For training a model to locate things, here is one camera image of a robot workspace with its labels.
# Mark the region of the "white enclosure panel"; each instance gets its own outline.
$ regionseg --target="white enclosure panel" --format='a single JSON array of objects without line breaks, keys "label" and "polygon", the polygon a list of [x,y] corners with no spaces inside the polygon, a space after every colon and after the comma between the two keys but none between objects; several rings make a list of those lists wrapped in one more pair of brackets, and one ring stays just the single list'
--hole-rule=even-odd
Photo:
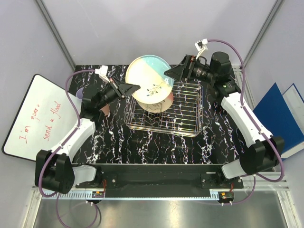
[{"label": "white enclosure panel", "polygon": [[[0,1],[0,145],[34,74],[64,85],[72,72],[34,0]],[[20,228],[35,163],[0,152],[0,227]]]},{"label": "white enclosure panel", "polygon": [[285,1],[247,65],[256,104],[274,82],[281,93],[292,83],[304,96],[304,1]]},{"label": "white enclosure panel", "polygon": [[[223,39],[245,58],[275,0],[43,0],[76,64],[129,64],[152,54],[169,64]],[[204,53],[231,54],[223,44]]]}]

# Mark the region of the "wire rack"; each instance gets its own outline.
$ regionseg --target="wire rack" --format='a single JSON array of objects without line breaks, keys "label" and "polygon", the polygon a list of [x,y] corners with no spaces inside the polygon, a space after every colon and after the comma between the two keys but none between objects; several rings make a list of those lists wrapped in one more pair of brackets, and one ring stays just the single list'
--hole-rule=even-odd
[{"label": "wire rack", "polygon": [[124,122],[130,129],[195,137],[202,130],[203,87],[174,82],[173,104],[162,113],[143,110],[133,97],[127,103]]}]

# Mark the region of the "purple cable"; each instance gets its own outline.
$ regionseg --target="purple cable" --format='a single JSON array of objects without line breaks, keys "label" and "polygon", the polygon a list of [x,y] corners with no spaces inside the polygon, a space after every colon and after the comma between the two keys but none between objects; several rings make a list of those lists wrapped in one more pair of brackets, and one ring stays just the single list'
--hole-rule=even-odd
[{"label": "purple cable", "polygon": [[[229,44],[228,42],[226,41],[223,41],[223,40],[220,40],[220,39],[208,39],[208,42],[219,42],[219,43],[223,43],[223,44],[226,44],[228,45],[229,47],[231,47],[234,52],[236,53],[239,61],[241,62],[241,70],[242,70],[242,74],[243,74],[243,82],[242,82],[242,90],[241,90],[241,99],[240,99],[240,102],[243,106],[243,109],[245,111],[245,113],[248,115],[249,119],[251,120],[251,122],[254,124],[254,126],[257,128],[257,130],[260,132],[261,131],[261,128],[259,127],[259,125],[255,122],[254,118],[251,116],[250,112],[247,110],[247,108],[244,106],[244,92],[245,92],[245,81],[246,81],[246,74],[245,74],[245,67],[244,67],[244,62],[243,62],[243,59],[241,57],[241,55],[239,54],[239,52],[231,45]],[[283,161],[276,149],[276,147],[273,145],[273,143],[268,139],[268,137],[262,133],[262,136],[265,138],[265,140],[269,143],[269,145],[271,146],[271,148],[274,150],[275,152],[275,155],[277,157],[277,159],[279,160],[279,163],[280,163],[280,166],[281,166],[281,175],[278,179],[276,180],[272,180],[272,179],[269,179],[267,177],[264,177],[263,175],[257,173],[257,175],[261,178],[263,178],[264,180],[266,181],[270,181],[270,182],[279,182],[283,179],[284,177],[284,174],[285,174],[285,168],[284,168],[284,165],[283,165]]]},{"label": "purple cable", "polygon": [[[80,74],[80,73],[84,73],[84,72],[94,72],[95,70],[80,70],[80,71],[77,71],[77,72],[74,72],[72,75],[70,75],[67,80],[66,80],[66,84],[65,84],[65,91],[66,91],[66,96],[69,100],[69,102],[71,103],[73,109],[75,110],[75,113],[77,115],[77,127],[71,132],[71,134],[62,142],[61,146],[64,146],[67,141],[74,135],[74,133],[78,130],[78,127],[80,126],[80,117],[79,117],[79,113],[78,113],[78,110],[76,108],[76,106],[74,105],[72,99],[70,98],[70,95],[68,94],[68,82],[69,80],[74,76],[74,75],[77,75],[77,74]],[[39,180],[38,180],[38,187],[39,187],[39,191],[40,191],[40,194],[43,196],[43,197],[52,197],[56,194],[56,192],[53,192],[52,194],[50,195],[47,195],[43,192],[43,189],[42,189],[42,177],[43,177],[43,174],[49,164],[49,162],[52,160],[52,158],[55,156],[55,154],[61,149],[61,146],[59,146],[57,149],[55,149],[52,154],[49,156],[49,158],[46,160],[46,162],[44,163],[43,167],[42,167],[42,170],[41,170],[41,173],[40,173],[40,176],[39,176]]]},{"label": "purple cable", "polygon": [[[81,202],[81,203],[78,203],[78,204],[74,205],[73,207],[70,208],[69,211],[67,211],[66,213],[60,215],[60,218],[63,218],[63,217],[66,216],[68,213],[71,213],[75,208],[78,208],[79,206],[84,205],[84,204],[86,204],[86,202]],[[48,216],[49,216],[49,218],[50,218],[51,220],[57,220],[57,219],[58,219],[58,218],[57,218],[57,215],[56,215],[56,217],[52,217],[52,216],[50,215],[50,212],[49,212],[49,208],[48,208],[48,207],[47,207],[47,214],[48,214]]]},{"label": "purple cable", "polygon": [[[59,200],[59,196],[60,196],[60,193],[58,193],[58,196],[57,196],[57,199],[56,199],[56,215],[57,215],[57,218],[58,218],[58,220],[59,220],[59,222],[61,223],[62,226],[66,227],[66,228],[71,228],[71,227],[67,226],[67,225],[61,220],[61,217],[60,217],[60,215],[59,215],[59,212],[58,212],[58,200]],[[89,226],[87,226],[86,228],[92,227],[92,226],[94,225],[94,223],[96,222],[96,220],[97,220],[98,208],[97,208],[96,204],[93,203],[93,205],[94,205],[94,207],[95,207],[95,209],[96,209],[95,218],[94,218],[93,222],[92,222]]]},{"label": "purple cable", "polygon": [[[254,176],[253,177],[253,187],[252,187],[252,190],[249,193],[249,195],[245,199],[243,199],[243,200],[241,200],[239,202],[232,203],[232,205],[238,205],[238,204],[246,202],[252,196],[252,194],[255,191],[255,189],[256,189],[256,177]],[[196,202],[201,203],[201,204],[206,204],[206,205],[212,205],[212,206],[222,206],[221,204],[206,203],[206,202],[200,202],[200,201],[196,201]],[[230,206],[230,204],[224,203],[223,206]]]}]

